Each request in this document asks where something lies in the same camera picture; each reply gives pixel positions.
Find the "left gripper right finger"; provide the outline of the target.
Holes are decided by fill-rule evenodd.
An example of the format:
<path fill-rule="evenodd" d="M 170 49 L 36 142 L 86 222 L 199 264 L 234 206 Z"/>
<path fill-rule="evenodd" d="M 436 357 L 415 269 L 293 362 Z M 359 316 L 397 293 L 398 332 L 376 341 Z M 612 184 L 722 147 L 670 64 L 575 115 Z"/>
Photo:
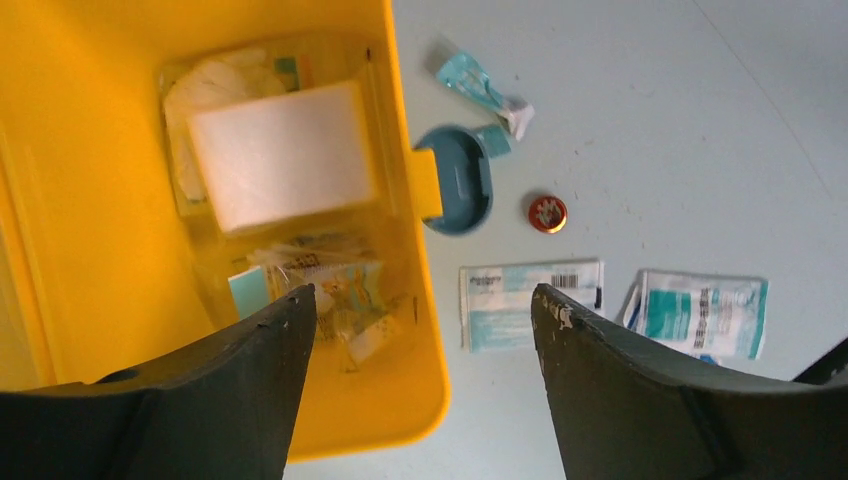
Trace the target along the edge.
<path fill-rule="evenodd" d="M 847 384 L 713 365 L 598 316 L 548 284 L 535 349 L 570 479 L 843 479 Z"/>

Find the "teal bandage pack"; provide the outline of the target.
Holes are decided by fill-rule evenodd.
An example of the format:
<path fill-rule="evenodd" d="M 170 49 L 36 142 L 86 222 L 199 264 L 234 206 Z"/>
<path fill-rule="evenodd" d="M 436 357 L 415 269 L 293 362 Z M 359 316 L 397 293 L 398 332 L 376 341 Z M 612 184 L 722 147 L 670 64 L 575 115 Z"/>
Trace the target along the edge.
<path fill-rule="evenodd" d="M 359 262 L 309 268 L 254 265 L 227 279 L 244 319 L 291 290 L 312 285 L 317 309 L 316 341 L 328 343 L 363 332 L 388 313 L 380 289 L 383 264 Z"/>

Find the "cotton bag with orange label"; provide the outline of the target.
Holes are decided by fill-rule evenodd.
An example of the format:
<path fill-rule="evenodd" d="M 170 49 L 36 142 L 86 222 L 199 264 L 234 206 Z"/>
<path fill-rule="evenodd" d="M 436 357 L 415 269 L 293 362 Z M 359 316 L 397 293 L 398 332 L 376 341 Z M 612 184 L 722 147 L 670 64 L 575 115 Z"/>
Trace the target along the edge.
<path fill-rule="evenodd" d="M 178 214 L 189 217 L 208 211 L 188 129 L 190 117 L 293 93 L 313 84 L 308 54 L 286 55 L 272 47 L 236 49 L 163 67 L 159 76 L 160 105 Z"/>

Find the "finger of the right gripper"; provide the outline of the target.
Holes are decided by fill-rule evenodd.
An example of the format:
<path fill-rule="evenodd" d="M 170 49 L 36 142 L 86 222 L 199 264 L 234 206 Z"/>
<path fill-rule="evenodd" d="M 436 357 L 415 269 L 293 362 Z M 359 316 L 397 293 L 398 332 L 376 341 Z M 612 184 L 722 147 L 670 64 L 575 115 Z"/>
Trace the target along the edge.
<path fill-rule="evenodd" d="M 847 384 L 848 338 L 798 374 L 793 381 L 809 385 Z"/>

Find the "cotton swabs bag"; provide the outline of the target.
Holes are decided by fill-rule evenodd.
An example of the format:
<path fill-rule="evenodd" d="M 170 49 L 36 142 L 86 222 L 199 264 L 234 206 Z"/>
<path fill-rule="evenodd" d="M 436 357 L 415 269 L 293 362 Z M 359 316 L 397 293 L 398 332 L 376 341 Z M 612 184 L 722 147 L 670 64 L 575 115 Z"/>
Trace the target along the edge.
<path fill-rule="evenodd" d="M 335 265 L 362 263 L 377 259 L 377 253 L 363 234 L 356 231 L 325 231 L 303 234 L 249 252 L 251 265 L 280 267 L 289 271 L 314 271 Z"/>

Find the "medical gauze dressing packet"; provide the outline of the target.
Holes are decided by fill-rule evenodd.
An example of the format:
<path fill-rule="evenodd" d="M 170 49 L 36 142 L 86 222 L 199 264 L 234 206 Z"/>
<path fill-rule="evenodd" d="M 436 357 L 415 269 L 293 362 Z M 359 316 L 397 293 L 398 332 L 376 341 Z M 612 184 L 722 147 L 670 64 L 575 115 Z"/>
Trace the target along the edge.
<path fill-rule="evenodd" d="M 757 360 L 766 339 L 769 287 L 762 277 L 644 269 L 621 323 L 696 358 Z"/>

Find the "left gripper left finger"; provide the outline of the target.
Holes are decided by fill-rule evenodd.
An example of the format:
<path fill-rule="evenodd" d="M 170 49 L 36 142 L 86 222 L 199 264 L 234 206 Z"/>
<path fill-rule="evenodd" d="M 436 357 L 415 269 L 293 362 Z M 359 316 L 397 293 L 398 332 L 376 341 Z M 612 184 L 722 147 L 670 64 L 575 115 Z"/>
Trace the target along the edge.
<path fill-rule="evenodd" d="M 1 396 L 5 479 L 279 479 L 316 332 L 301 286 L 92 383 Z"/>

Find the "white gauze pad pack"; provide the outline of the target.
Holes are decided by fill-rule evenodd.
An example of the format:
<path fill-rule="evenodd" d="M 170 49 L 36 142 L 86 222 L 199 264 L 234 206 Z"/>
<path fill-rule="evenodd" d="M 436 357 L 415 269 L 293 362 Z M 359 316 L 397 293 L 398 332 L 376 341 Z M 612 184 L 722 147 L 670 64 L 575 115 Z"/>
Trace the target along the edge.
<path fill-rule="evenodd" d="M 373 148 L 355 81 L 208 110 L 192 116 L 188 130 L 226 235 L 376 195 Z"/>

